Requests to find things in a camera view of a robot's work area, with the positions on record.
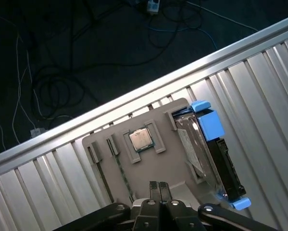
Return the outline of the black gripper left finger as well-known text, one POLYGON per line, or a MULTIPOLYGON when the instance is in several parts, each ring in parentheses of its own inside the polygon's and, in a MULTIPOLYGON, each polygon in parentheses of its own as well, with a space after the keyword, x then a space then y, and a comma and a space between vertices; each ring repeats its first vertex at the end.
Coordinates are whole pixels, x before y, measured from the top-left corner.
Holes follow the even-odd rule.
POLYGON ((137 206, 112 203, 57 228, 58 231, 157 231, 160 226, 161 192, 150 181, 150 198, 136 200, 137 206))

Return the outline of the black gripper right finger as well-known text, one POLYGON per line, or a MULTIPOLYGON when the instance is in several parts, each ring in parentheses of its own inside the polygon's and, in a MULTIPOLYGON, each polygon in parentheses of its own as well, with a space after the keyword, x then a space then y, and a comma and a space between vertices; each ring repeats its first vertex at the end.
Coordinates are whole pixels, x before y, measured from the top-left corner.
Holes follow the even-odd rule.
POLYGON ((159 183, 170 230, 177 231, 274 231, 268 225, 237 214, 215 204, 203 204, 197 211, 181 200, 173 199, 168 183, 159 183))

